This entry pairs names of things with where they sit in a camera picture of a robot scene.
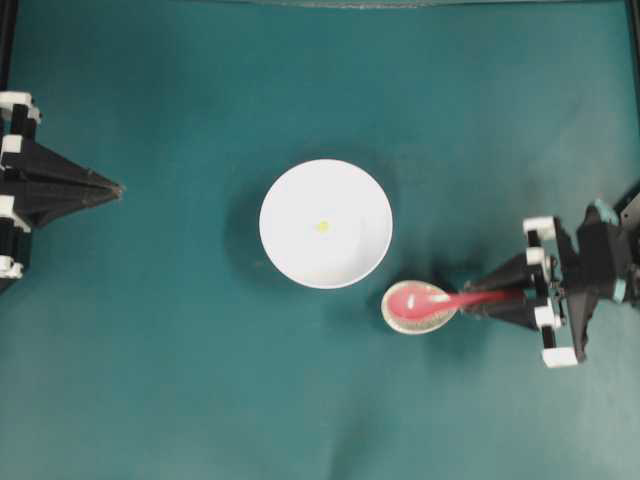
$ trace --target teal tablecloth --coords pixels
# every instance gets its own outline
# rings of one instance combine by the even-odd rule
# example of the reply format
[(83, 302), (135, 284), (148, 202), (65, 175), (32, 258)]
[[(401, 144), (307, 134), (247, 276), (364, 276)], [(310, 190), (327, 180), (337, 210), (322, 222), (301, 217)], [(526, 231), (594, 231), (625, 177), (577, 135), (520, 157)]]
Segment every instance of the teal tablecloth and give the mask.
[[(561, 371), (524, 329), (409, 338), (378, 309), (394, 280), (464, 281), (523, 248), (523, 217), (573, 229), (640, 177), (622, 1), (32, 1), (15, 47), (39, 140), (127, 192), (38, 232), (0, 299), (0, 478), (637, 476), (631, 308), (599, 307), (588, 362)], [(319, 157), (371, 172), (396, 220), (380, 267), (330, 292), (257, 237), (270, 183)]]

